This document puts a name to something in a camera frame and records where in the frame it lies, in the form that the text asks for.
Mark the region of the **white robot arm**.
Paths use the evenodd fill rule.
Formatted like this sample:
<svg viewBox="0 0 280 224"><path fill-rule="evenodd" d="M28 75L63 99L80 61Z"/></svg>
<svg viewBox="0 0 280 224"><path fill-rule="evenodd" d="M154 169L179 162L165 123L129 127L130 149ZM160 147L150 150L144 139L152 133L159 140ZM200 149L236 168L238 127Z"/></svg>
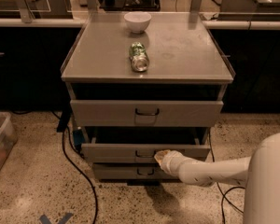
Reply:
<svg viewBox="0 0 280 224"><path fill-rule="evenodd" d="M166 174L187 185L243 187L243 224L280 224L280 133L265 138L245 158L205 162L176 150L161 150L154 159Z"/></svg>

